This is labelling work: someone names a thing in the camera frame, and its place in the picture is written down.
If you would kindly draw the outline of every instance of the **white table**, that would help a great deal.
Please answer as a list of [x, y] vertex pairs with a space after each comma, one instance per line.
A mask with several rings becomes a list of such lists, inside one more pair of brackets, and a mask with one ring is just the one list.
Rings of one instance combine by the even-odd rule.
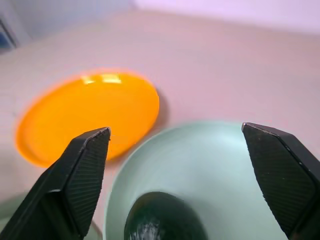
[[[0, 200], [28, 191], [44, 171], [16, 152], [17, 117], [45, 89], [97, 68], [134, 70], [156, 85], [157, 130], [200, 119], [254, 122], [295, 134], [320, 159], [320, 36], [132, 11], [0, 56]], [[120, 164], [105, 170], [100, 228]]]

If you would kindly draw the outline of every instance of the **wall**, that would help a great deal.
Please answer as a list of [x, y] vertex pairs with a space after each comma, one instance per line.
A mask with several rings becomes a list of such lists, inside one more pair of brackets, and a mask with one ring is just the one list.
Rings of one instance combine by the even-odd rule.
[[7, 0], [25, 31], [41, 38], [131, 7], [131, 0]]
[[319, 0], [135, 0], [141, 9], [320, 33]]

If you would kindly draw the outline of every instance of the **orange plate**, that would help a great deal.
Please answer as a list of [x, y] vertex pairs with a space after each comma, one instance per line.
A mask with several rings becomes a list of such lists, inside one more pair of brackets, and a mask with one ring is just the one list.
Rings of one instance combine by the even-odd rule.
[[107, 160], [128, 150], [153, 126], [159, 112], [156, 89], [129, 73], [85, 75], [38, 100], [16, 132], [18, 151], [49, 167], [83, 132], [111, 128]]

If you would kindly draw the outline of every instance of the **dark green object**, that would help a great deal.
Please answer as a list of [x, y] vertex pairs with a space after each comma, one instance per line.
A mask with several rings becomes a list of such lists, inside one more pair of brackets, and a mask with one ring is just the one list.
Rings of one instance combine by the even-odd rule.
[[182, 200], [164, 192], [149, 192], [131, 208], [124, 240], [207, 240], [195, 212]]

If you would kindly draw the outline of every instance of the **textured grip pad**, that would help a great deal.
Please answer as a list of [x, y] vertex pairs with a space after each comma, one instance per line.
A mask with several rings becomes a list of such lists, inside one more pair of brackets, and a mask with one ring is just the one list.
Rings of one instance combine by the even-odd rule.
[[315, 184], [275, 135], [250, 126], [242, 131], [263, 196], [289, 237], [314, 197]]
[[104, 177], [110, 132], [90, 139], [70, 176], [65, 196], [78, 231], [86, 236], [97, 207]]

